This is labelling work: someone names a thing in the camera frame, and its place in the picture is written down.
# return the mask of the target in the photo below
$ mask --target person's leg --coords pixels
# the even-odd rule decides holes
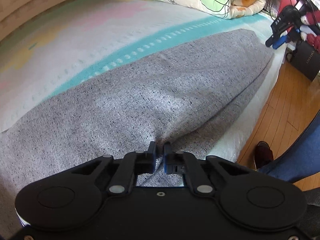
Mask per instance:
[[[258,171],[291,183],[320,172],[320,111],[282,156]]]

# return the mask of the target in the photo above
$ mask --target dark red shoe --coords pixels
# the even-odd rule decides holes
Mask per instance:
[[[254,166],[256,170],[264,165],[267,165],[273,160],[273,153],[270,149],[270,146],[264,141],[258,142],[257,146],[254,149],[253,157]]]

